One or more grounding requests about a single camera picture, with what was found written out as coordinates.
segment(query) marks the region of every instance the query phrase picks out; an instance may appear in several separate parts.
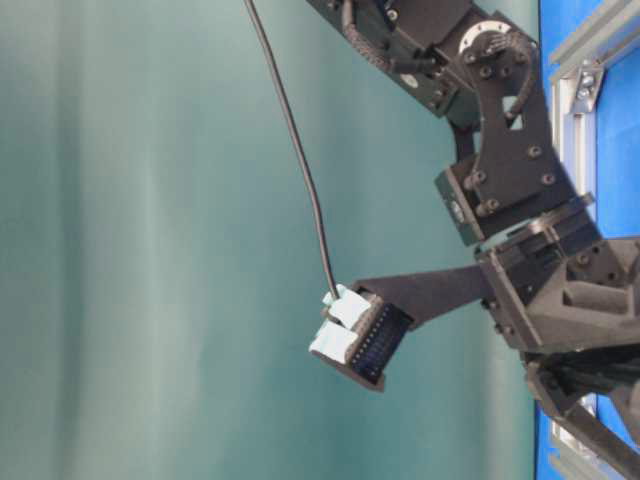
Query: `bolt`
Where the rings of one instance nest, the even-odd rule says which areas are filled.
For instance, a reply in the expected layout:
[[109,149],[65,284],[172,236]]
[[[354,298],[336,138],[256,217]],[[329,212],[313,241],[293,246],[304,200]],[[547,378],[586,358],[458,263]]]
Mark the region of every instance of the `bolt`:
[[578,100],[586,100],[591,96],[591,90],[588,88],[581,88],[578,90]]
[[491,78],[491,75],[493,75],[493,69],[491,67],[485,65],[480,69],[480,78],[487,80]]
[[478,170],[477,172],[473,172],[473,183],[476,185],[484,183],[487,180],[487,174],[482,170]]
[[556,176],[552,173],[546,173],[542,176],[542,183],[549,187],[556,183]]
[[472,63],[476,63],[478,57],[473,52],[467,52],[464,54],[464,63],[467,65],[471,65]]
[[582,255],[578,255],[577,261],[578,265],[586,267],[587,265],[589,265],[591,258],[586,253],[583,253]]
[[487,200],[487,208],[490,212],[495,212],[498,208],[500,208],[500,202],[495,198]]
[[540,158],[542,156],[542,148],[538,145],[534,145],[529,149],[529,158],[535,159]]
[[593,85],[596,83],[596,79],[593,75],[591,75],[589,72],[584,72],[582,75],[582,86],[583,87],[593,87]]

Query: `robotic arm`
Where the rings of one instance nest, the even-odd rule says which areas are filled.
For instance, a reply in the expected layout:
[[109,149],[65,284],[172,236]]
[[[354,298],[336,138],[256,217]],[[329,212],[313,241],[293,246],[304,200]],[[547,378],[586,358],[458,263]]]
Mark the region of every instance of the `robotic arm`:
[[[626,478],[640,456],[579,399],[609,395],[640,442],[640,238],[604,240],[552,145],[536,43],[470,0],[307,0],[438,117],[457,162],[436,186],[463,269],[360,280],[327,298],[310,350],[373,390],[407,331],[481,300],[541,408]],[[482,138],[476,149],[474,135]],[[499,233],[506,240],[487,247]]]

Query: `blue panel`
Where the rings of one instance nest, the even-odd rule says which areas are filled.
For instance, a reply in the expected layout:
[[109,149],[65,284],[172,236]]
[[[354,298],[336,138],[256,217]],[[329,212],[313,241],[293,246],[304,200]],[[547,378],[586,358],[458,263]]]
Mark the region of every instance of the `blue panel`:
[[640,234],[640,52],[611,68],[598,103],[598,223],[607,237]]
[[[540,0],[540,43],[542,48],[542,73],[545,91],[550,100],[550,79],[555,72],[551,65],[551,54],[569,37],[602,0]],[[539,480],[561,480],[549,462],[549,456],[555,453],[551,445],[551,421],[538,410],[537,413],[538,448],[536,470]]]

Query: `wire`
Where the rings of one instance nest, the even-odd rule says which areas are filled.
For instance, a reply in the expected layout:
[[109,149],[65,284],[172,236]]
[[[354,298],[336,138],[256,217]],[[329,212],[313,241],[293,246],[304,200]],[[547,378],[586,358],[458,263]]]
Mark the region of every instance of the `wire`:
[[322,257],[322,266],[327,277],[327,283],[329,284],[329,291],[331,292],[331,296],[334,300],[337,300],[340,296],[338,295],[336,282],[333,278],[333,270],[331,269],[331,261],[329,259],[329,251],[327,248],[327,237],[324,230],[324,220],[322,219],[322,208],[320,207],[318,192],[316,191],[316,186],[313,182],[313,177],[311,176],[309,163],[307,162],[307,157],[304,153],[304,148],[302,147],[300,134],[298,133],[298,127],[296,126],[296,121],[293,118],[291,105],[289,104],[287,93],[284,89],[284,85],[282,84],[282,78],[280,77],[278,65],[273,55],[271,45],[269,44],[267,34],[264,31],[262,22],[260,21],[260,16],[258,15],[256,6],[254,5],[253,0],[244,0],[244,4],[247,7],[249,17],[251,17],[251,22],[256,29],[258,39],[260,40],[260,44],[262,45],[262,50],[264,51],[267,65],[269,66],[269,71],[271,72],[271,78],[273,79],[273,84],[278,94],[278,100],[287,121],[289,135],[291,136],[296,155],[298,156],[298,162],[300,163],[300,168],[302,169],[304,183],[307,186],[307,190],[309,190],[309,196],[311,197],[311,206],[313,207],[313,216],[315,218],[316,232],[318,234],[318,240],[320,242],[320,256]]
[[526,35],[520,32],[509,32],[507,34],[499,34],[491,39],[489,50],[492,52],[501,52],[506,49],[513,50],[516,55],[521,55],[524,61],[529,65],[529,72],[525,79],[516,101],[506,113],[509,120],[515,119],[524,109],[527,100],[531,96],[538,79],[537,71],[537,50],[530,43]]
[[342,5],[342,33],[351,46],[369,63],[385,73],[391,72],[391,62],[386,53],[374,47],[356,27],[356,14],[353,0],[345,0]]

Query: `teal wall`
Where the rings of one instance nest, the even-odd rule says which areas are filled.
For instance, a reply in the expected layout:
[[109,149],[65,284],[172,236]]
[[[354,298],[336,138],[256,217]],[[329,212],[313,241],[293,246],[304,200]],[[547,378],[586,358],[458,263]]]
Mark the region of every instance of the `teal wall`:
[[[464,265],[447,126],[300,0],[257,0],[336,275]],[[536,2],[484,2],[528,31]],[[0,478],[524,479],[533,404],[471,306],[382,396],[306,352],[326,290],[240,1],[0,0]]]

